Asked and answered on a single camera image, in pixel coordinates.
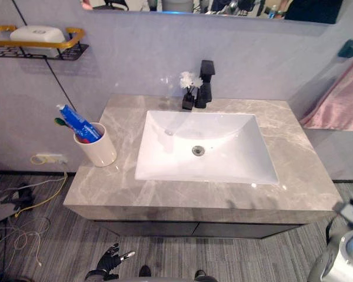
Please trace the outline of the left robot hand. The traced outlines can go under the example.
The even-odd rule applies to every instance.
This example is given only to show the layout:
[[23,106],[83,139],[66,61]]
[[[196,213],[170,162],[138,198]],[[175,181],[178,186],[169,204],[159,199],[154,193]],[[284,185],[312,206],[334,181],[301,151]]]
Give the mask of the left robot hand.
[[109,273],[115,267],[119,266],[125,260],[128,260],[135,255],[135,251],[129,251],[124,254],[119,253],[119,244],[114,243],[100,258],[96,269],[101,270],[105,273]]

